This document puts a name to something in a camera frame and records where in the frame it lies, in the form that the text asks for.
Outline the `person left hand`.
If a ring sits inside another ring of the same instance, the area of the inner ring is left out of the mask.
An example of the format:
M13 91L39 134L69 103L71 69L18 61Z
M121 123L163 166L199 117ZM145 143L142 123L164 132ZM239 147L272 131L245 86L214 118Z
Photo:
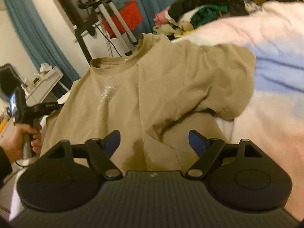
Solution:
M41 125L38 125L37 129L31 127L28 124L17 124L14 128L13 133L1 143L1 147L6 154L9 162L12 164L17 160L23 158L23 135L31 134L33 140L31 141L31 146L36 154L41 153L42 149L42 134Z

